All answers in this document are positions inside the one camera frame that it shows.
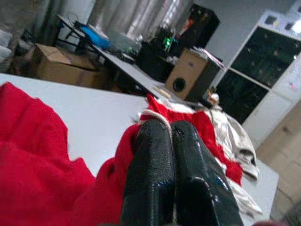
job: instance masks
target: floor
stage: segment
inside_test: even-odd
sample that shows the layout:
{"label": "floor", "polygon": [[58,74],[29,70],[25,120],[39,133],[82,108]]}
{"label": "floor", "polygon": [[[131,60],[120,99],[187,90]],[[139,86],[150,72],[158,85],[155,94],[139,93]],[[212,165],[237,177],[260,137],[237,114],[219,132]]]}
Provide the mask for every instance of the floor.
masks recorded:
{"label": "floor", "polygon": [[279,174],[271,218],[280,220],[301,199],[301,102],[256,152]]}

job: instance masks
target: glass cabinet door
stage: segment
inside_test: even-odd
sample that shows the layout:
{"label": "glass cabinet door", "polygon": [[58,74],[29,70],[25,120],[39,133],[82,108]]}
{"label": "glass cabinet door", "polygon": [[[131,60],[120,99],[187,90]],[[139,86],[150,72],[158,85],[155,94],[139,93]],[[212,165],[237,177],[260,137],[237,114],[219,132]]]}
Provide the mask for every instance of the glass cabinet door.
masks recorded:
{"label": "glass cabinet door", "polygon": [[231,67],[271,88],[300,51],[300,41],[259,27]]}
{"label": "glass cabinet door", "polygon": [[216,92],[223,110],[242,124],[268,91],[228,70]]}

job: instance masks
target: wooden speaker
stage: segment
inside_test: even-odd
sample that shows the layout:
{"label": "wooden speaker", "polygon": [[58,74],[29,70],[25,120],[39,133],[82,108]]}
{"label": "wooden speaker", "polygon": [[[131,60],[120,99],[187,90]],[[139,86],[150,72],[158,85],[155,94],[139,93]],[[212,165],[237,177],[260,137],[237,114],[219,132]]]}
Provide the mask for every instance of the wooden speaker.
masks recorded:
{"label": "wooden speaker", "polygon": [[182,100],[196,102],[203,97],[219,67],[209,59],[185,49],[165,86]]}

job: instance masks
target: red fabric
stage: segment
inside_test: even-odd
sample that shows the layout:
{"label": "red fabric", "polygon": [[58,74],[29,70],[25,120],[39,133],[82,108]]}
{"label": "red fabric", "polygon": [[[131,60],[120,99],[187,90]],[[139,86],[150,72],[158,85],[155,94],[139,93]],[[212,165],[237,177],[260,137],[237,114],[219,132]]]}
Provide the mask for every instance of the red fabric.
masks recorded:
{"label": "red fabric", "polygon": [[67,128],[55,112],[11,83],[1,86],[0,225],[118,223],[138,130],[126,130],[95,180],[81,158],[69,160]]}
{"label": "red fabric", "polygon": [[[214,127],[207,117],[207,115],[201,111],[196,113],[179,113],[166,108],[165,105],[158,103],[156,99],[148,94],[147,100],[149,102],[148,109],[163,115],[169,123],[179,120],[186,120],[192,124],[198,131],[199,136],[210,150],[214,157],[217,157],[222,163],[226,164],[226,175],[239,185],[241,185],[241,178],[243,176],[243,170],[239,163],[230,161],[226,158],[221,145],[216,143]],[[149,120],[153,118],[149,115],[141,115],[140,120]]]}

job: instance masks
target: white curtain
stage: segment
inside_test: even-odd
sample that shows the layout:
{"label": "white curtain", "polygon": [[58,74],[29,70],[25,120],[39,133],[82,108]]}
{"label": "white curtain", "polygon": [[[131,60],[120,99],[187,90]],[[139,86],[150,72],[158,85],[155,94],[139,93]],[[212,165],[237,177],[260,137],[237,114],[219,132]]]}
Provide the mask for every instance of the white curtain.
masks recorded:
{"label": "white curtain", "polygon": [[148,39],[163,24],[178,30],[192,4],[193,0],[97,0],[88,23],[104,32],[112,29],[132,39]]}

